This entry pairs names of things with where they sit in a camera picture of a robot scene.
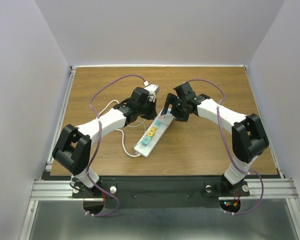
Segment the white power strip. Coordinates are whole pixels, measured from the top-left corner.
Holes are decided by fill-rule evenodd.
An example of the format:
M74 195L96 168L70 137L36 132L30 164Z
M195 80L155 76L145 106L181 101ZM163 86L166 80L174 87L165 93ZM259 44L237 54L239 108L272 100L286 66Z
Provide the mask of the white power strip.
M148 158L159 140L167 131L175 117L170 113L171 109L168 108L166 114L161 115L161 112L153 120L149 128L134 146L136 154Z

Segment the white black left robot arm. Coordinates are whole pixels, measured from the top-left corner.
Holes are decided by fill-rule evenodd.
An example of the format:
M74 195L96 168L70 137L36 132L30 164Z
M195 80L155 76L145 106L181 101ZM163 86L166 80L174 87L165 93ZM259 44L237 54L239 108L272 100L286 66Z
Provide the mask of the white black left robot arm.
M89 164L92 145L99 147L102 137L128 126L139 117L155 119L156 94L159 91L157 84L137 87L129 98L113 106L107 113L85 124L68 124L62 129L52 157L84 185L84 191L90 197L101 193L100 177Z

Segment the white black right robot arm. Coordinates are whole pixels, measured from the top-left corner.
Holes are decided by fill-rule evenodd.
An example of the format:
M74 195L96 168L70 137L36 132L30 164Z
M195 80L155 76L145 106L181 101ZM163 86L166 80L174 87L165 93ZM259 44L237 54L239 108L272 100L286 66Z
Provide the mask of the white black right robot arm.
M235 112L206 94L197 95L189 81L175 87L174 91L167 94L162 115L170 113L176 121L187 122L194 114L218 125L231 162L221 176L220 189L223 194L232 195L250 173L251 165L269 147L261 118L255 113ZM231 134L232 146L228 145L225 132Z

